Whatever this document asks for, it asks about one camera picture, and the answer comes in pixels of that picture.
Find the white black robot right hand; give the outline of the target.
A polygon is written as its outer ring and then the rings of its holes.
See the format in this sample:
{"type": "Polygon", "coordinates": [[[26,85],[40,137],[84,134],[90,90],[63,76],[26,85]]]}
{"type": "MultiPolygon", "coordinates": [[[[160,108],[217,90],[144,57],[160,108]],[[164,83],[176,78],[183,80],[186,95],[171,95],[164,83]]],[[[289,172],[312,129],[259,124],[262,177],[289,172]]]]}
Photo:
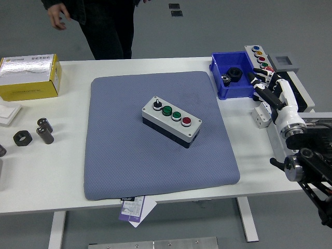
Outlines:
{"type": "Polygon", "coordinates": [[[296,98],[286,79],[261,68],[254,68],[247,76],[258,98],[269,104],[272,122],[283,138],[306,132],[306,123],[298,114],[296,98]]]}

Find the person's right hand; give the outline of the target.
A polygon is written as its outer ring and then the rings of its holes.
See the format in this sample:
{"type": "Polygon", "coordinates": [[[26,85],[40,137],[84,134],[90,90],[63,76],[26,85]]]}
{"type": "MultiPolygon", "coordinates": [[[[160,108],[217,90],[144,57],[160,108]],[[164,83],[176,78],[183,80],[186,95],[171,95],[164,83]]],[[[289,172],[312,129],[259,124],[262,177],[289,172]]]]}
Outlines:
{"type": "Polygon", "coordinates": [[[56,30],[66,30],[66,25],[62,21],[62,15],[65,16],[67,21],[71,21],[70,13],[63,3],[52,5],[47,9],[47,14],[50,18],[51,26],[56,30]]]}

